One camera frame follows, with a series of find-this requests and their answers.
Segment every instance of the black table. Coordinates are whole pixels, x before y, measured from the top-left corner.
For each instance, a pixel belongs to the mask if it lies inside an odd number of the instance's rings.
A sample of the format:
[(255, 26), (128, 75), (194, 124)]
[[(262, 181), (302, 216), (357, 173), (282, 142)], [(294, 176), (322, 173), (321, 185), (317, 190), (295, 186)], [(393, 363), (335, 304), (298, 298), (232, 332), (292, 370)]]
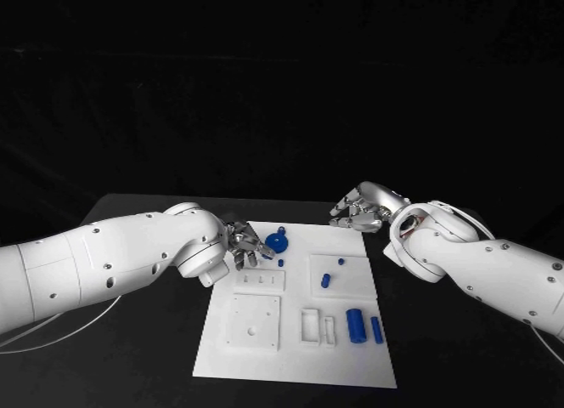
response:
[[(334, 205), (106, 195), (83, 224), (184, 201), (216, 215), (232, 211), (248, 220), (299, 224), (327, 224)], [(397, 268), (381, 255), (384, 230), (363, 242), (396, 390), (191, 377), (211, 289), (171, 268), (73, 337), (0, 355), (0, 406), (564, 406), (564, 367), (526, 325), (466, 297), (448, 277), (429, 284)], [(53, 340), (108, 304), (70, 311), (5, 349)]]

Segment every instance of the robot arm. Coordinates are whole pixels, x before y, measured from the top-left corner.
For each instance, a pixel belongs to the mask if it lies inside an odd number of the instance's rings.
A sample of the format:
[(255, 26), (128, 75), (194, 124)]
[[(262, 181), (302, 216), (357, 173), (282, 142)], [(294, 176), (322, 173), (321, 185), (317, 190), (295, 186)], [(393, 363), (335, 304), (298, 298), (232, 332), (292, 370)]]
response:
[(0, 247), (0, 334), (150, 285), (167, 266), (210, 286), (245, 252), (273, 256), (249, 225), (224, 224), (196, 203), (106, 219), (43, 240)]
[[(389, 200), (379, 201), (374, 190)], [(358, 184), (354, 191), (357, 194), (330, 211), (335, 215), (350, 206), (350, 217), (334, 218), (330, 225), (376, 232), (381, 221), (387, 221), (390, 242), (383, 253), (400, 267), (430, 283), (448, 274), (465, 294), (564, 338), (564, 261), (511, 241), (491, 236), (479, 240), (471, 224), (438, 201), (410, 205), (396, 193), (369, 182)], [(374, 224), (366, 224), (371, 218)]]

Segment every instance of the dark wall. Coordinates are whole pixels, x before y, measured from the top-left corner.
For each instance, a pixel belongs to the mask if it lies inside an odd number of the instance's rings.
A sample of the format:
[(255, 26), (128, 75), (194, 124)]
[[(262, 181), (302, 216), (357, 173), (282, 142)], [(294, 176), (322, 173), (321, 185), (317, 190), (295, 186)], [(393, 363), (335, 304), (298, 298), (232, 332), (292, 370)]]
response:
[(369, 179), (564, 256), (564, 5), (498, 3), (3, 5), (3, 241), (106, 193), (337, 201)]

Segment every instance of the black tabletop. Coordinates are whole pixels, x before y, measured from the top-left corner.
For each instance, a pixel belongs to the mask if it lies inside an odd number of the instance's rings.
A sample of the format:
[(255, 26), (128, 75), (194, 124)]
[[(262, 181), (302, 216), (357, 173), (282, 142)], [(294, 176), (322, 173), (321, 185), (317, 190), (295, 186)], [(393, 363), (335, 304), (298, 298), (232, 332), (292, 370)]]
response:
[[(184, 201), (216, 216), (233, 212), (248, 220), (298, 224), (327, 224), (334, 205), (106, 195), (83, 224), (161, 212)], [(0, 406), (564, 406), (564, 367), (526, 325), (466, 297), (448, 277), (429, 284), (397, 268), (381, 255), (384, 230), (363, 235), (363, 242), (397, 389), (191, 377), (211, 289), (170, 268), (73, 337), (0, 355)], [(67, 312), (5, 349), (65, 335), (108, 304)]]

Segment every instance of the blue object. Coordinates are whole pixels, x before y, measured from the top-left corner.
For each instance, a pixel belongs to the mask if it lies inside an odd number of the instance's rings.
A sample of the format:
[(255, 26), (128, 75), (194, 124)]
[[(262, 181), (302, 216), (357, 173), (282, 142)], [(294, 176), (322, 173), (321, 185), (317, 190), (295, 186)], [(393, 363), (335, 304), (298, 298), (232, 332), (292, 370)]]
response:
[(327, 288), (328, 287), (328, 281), (331, 280), (331, 276), (328, 274), (322, 275), (322, 280), (321, 280), (321, 287)]
[(273, 249), (275, 253), (281, 253), (285, 251), (288, 247), (288, 238), (285, 237), (285, 229), (284, 227), (278, 228), (278, 232), (269, 234), (265, 238), (265, 244)]
[(348, 340), (351, 341), (351, 343), (364, 343), (367, 338), (364, 336), (361, 310), (350, 309), (345, 312), (345, 315), (347, 315)]
[(376, 340), (376, 344), (381, 344), (383, 338), (381, 338), (380, 322), (377, 321), (377, 317), (371, 317), (371, 330), (373, 330), (373, 338)]

